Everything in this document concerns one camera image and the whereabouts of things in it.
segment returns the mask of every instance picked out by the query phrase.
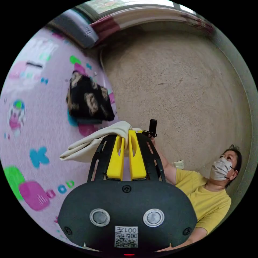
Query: short black hair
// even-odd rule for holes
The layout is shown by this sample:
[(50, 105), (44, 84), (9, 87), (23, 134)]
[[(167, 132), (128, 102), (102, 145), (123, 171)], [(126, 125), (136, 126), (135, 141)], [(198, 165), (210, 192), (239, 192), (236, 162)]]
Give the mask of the short black hair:
[[(231, 144), (231, 146), (230, 146), (228, 149), (226, 149), (223, 154), (225, 154), (227, 151), (234, 151), (234, 152), (236, 153), (237, 158), (236, 158), (236, 166), (234, 167), (234, 171), (237, 170), (237, 171), (238, 171), (237, 174), (239, 174), (240, 169), (241, 169), (241, 166), (242, 166), (242, 154), (241, 154), (241, 152), (239, 151), (239, 147), (238, 147), (238, 146), (235, 146), (235, 145), (233, 145), (233, 144)], [(226, 187), (228, 187), (228, 186), (232, 183), (233, 180), (229, 181), (229, 182), (227, 183)]]

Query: electrical outlet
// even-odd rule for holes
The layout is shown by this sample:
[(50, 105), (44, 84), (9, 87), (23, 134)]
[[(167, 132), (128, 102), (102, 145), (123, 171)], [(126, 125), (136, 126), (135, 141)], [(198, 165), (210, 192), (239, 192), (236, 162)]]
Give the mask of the electrical outlet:
[(174, 167), (176, 167), (177, 169), (183, 169), (184, 168), (184, 161), (180, 160), (180, 161), (174, 162)]

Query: face mask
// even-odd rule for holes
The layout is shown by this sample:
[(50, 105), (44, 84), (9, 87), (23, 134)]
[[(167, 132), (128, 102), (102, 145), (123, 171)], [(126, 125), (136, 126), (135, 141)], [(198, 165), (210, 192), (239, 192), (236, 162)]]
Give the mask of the face mask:
[(213, 163), (210, 171), (210, 177), (214, 180), (225, 180), (231, 168), (232, 163), (222, 157)]

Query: person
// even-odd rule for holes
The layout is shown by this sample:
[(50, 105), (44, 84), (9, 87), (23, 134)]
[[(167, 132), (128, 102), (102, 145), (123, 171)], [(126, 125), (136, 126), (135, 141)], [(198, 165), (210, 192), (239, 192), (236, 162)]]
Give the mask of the person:
[(225, 189), (238, 175), (241, 169), (242, 155), (238, 147), (231, 145), (213, 163), (210, 177), (207, 179), (198, 172), (173, 167), (163, 156), (153, 137), (151, 140), (160, 156), (167, 181), (188, 196), (198, 221), (186, 242), (175, 247), (170, 244), (168, 248), (158, 252), (170, 251), (201, 240), (225, 217), (231, 205), (231, 199)]

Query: white cloth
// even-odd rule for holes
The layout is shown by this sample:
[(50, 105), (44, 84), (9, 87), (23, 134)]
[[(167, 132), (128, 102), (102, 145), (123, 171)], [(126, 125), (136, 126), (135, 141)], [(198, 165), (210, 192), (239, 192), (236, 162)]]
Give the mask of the white cloth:
[(71, 144), (68, 150), (61, 154), (59, 158), (61, 160), (91, 162), (102, 139), (109, 134), (117, 134), (124, 138), (124, 156), (128, 157), (128, 131), (130, 129), (135, 131), (141, 130), (139, 128), (132, 128), (131, 125), (125, 121), (117, 122)]

